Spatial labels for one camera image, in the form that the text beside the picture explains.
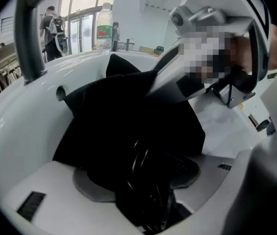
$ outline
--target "backpack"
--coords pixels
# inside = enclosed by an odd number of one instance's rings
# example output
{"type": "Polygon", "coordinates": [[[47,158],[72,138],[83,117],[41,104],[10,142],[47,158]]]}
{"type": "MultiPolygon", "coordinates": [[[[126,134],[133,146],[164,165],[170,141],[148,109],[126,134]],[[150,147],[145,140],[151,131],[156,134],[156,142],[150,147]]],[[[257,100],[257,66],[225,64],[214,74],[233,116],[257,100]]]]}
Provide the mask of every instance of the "backpack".
{"type": "Polygon", "coordinates": [[[47,27],[50,34],[55,38],[57,49],[63,54],[68,51],[67,37],[65,36],[65,22],[61,16],[53,16],[51,18],[49,27],[47,27]]]}

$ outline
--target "table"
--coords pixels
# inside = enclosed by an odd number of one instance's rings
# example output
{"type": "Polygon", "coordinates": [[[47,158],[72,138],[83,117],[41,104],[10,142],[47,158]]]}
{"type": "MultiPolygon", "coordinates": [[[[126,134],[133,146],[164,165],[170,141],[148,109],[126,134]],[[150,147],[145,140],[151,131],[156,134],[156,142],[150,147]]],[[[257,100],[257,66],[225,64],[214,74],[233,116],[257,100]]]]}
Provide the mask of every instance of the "table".
{"type": "MultiPolygon", "coordinates": [[[[0,61],[0,70],[2,70],[4,67],[7,67],[8,65],[11,65],[11,63],[14,62],[15,60],[17,60],[16,53],[13,53],[13,54],[8,55],[7,57],[3,58],[0,61]]],[[[0,81],[5,87],[7,87],[5,81],[3,81],[1,78],[0,78],[0,81]]]]}

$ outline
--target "plastic bottle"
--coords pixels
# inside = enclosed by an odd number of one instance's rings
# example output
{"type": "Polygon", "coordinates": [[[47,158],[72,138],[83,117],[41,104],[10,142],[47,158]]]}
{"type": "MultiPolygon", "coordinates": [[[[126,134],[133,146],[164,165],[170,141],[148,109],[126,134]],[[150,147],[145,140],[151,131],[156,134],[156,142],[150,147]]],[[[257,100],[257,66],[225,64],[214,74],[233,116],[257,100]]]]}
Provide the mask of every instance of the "plastic bottle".
{"type": "Polygon", "coordinates": [[[111,4],[106,2],[98,15],[97,21],[97,49],[111,50],[112,47],[112,11],[111,4]]]}

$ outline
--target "green bottle label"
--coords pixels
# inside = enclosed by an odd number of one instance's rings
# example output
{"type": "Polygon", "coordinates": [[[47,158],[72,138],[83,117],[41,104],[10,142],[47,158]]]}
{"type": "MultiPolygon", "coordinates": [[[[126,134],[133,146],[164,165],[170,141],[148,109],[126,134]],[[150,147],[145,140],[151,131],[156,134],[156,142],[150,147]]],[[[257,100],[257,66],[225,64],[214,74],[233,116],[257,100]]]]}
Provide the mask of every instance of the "green bottle label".
{"type": "Polygon", "coordinates": [[[112,26],[99,25],[97,26],[97,39],[112,38],[112,26]]]}

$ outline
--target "hole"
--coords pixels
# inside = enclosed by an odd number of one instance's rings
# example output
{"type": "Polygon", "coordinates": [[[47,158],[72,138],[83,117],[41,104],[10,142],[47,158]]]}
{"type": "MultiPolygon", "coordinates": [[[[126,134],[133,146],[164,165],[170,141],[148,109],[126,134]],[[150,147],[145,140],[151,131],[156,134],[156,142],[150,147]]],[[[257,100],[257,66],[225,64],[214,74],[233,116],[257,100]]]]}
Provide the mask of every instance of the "hole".
{"type": "Polygon", "coordinates": [[[62,86],[59,86],[58,89],[56,89],[55,95],[58,101],[62,101],[66,96],[64,88],[62,86]]]}

